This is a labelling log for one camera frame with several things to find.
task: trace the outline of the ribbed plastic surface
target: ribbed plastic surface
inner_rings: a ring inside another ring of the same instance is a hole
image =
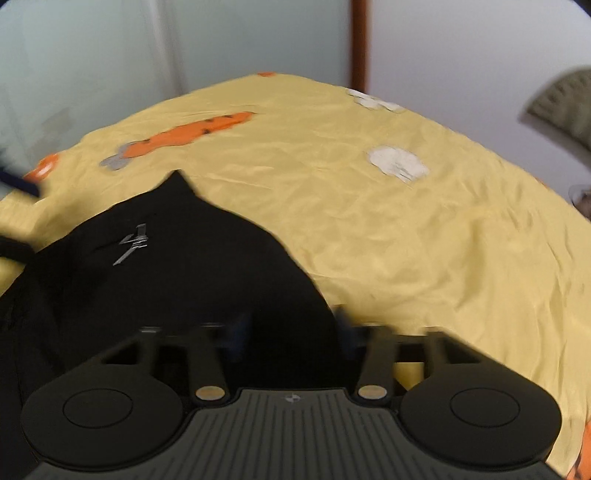
[[[166,451],[123,470],[72,472],[40,465],[28,480],[557,480],[543,463],[471,472],[414,446],[392,414],[342,390],[245,390],[233,404],[198,411]]]

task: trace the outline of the small logo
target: small logo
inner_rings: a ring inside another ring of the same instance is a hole
[[[289,403],[296,403],[299,402],[301,400],[301,397],[295,393],[286,395],[285,397],[283,397],[285,399],[285,401],[288,401]]]

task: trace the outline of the gray knitted fabric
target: gray knitted fabric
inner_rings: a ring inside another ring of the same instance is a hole
[[[591,69],[569,73],[554,82],[532,102],[528,112],[591,150]]]

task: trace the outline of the round pad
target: round pad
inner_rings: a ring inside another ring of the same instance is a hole
[[[37,390],[21,423],[31,446],[50,462],[110,469],[158,450],[182,417],[181,401],[167,385],[129,365],[96,365]]]
[[[79,427],[101,429],[125,420],[133,405],[131,398],[123,392],[94,388],[77,393],[66,401],[64,415]]]
[[[509,394],[492,388],[470,388],[450,402],[454,415],[475,427],[502,427],[519,415],[519,404]]]
[[[432,455],[481,469],[544,460],[561,426],[552,396],[495,364],[438,370],[406,393],[400,420]]]

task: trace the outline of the yellow bedsheet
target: yellow bedsheet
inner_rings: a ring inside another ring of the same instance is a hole
[[[120,145],[252,111],[248,122],[119,171]],[[384,175],[391,145],[430,174]],[[591,225],[528,173],[410,111],[369,109],[344,88],[250,76],[155,105],[62,152],[38,203],[12,193],[0,228],[45,246],[182,169],[201,195],[274,233],[331,305],[404,333],[451,331],[548,390],[563,427],[549,459],[566,474],[591,398]],[[18,274],[0,265],[5,289]]]

